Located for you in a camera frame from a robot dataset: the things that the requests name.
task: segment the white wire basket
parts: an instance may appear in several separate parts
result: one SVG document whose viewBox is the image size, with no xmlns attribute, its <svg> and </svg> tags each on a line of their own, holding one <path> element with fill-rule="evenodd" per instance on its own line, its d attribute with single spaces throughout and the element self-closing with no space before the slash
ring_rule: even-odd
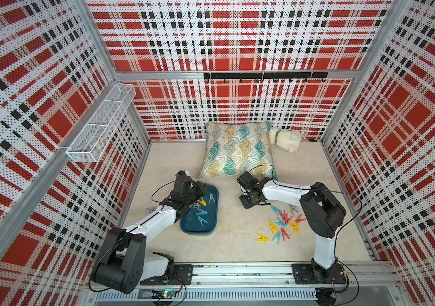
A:
<svg viewBox="0 0 435 306">
<path fill-rule="evenodd" d="M 130 84 L 116 84 L 67 151 L 75 162 L 98 162 L 134 99 Z"/>
</svg>

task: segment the white stuffed animal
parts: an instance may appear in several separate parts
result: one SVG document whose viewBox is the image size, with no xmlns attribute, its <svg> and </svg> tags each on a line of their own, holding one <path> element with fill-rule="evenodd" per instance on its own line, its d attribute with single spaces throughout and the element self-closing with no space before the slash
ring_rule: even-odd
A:
<svg viewBox="0 0 435 306">
<path fill-rule="evenodd" d="M 300 131 L 285 131 L 272 127 L 268 133 L 270 145 L 276 144 L 282 150 L 294 153 L 298 150 L 302 134 Z"/>
</svg>

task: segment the red plaid wall panel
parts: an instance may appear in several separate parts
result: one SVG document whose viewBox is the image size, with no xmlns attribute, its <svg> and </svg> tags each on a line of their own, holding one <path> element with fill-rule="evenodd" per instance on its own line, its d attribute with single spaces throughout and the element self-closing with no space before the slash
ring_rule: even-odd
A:
<svg viewBox="0 0 435 306">
<path fill-rule="evenodd" d="M 119 71 L 357 69 L 391 1 L 87 0 Z"/>
<path fill-rule="evenodd" d="M 327 146 L 380 257 L 434 305 L 435 1 L 407 4 Z"/>
<path fill-rule="evenodd" d="M 271 121 L 319 139 L 349 79 L 165 80 L 134 84 L 134 104 L 152 139 L 205 138 L 205 123 Z"/>
<path fill-rule="evenodd" d="M 99 163 L 68 162 L 0 261 L 0 305 L 72 305 L 117 224 L 144 140 L 124 116 Z"/>
<path fill-rule="evenodd" d="M 0 221 L 108 83 L 67 1 L 0 1 Z"/>
</svg>

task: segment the blue tray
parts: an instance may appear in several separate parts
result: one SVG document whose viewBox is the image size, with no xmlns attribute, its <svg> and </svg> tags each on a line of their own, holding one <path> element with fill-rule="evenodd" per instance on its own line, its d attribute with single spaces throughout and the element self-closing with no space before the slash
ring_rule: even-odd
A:
<svg viewBox="0 0 435 306">
<path fill-rule="evenodd" d="M 210 194 L 212 194 L 215 201 L 210 199 Z M 180 228 L 184 233 L 189 235 L 209 235 L 214 231 L 218 221 L 218 196 L 217 188 L 214 185 L 207 185 L 207 193 L 202 197 L 206 206 L 199 202 L 192 203 L 189 205 L 189 212 L 180 218 Z M 196 214 L 202 213 L 199 209 L 206 211 L 207 214 Z M 202 222 L 201 224 L 199 217 L 208 223 Z"/>
</svg>

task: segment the pillow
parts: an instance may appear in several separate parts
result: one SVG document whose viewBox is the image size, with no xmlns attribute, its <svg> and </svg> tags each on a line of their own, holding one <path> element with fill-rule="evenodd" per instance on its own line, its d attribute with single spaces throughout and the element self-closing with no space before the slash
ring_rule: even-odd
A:
<svg viewBox="0 0 435 306">
<path fill-rule="evenodd" d="M 225 124 L 209 121 L 206 124 L 206 152 L 198 178 L 241 174 L 258 165 L 273 166 L 268 140 L 270 122 Z M 277 179 L 274 167 L 257 167 L 253 176 Z"/>
</svg>

